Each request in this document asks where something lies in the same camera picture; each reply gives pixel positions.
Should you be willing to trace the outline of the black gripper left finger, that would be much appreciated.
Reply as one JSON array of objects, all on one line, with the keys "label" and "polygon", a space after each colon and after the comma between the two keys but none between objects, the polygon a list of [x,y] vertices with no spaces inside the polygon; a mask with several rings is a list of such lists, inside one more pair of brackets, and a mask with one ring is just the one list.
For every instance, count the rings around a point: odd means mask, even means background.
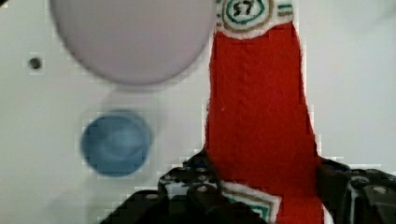
[{"label": "black gripper left finger", "polygon": [[189,188],[202,185],[221,190],[219,175],[205,149],[164,174],[158,181],[158,191],[172,200],[179,195],[185,196]]}]

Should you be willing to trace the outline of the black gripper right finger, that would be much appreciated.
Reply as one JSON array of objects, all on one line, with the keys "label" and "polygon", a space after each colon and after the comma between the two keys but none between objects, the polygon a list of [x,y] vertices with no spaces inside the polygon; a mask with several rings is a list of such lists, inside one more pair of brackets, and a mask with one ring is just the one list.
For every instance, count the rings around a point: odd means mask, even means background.
[{"label": "black gripper right finger", "polygon": [[394,175],[321,158],[317,191],[334,224],[396,224]]}]

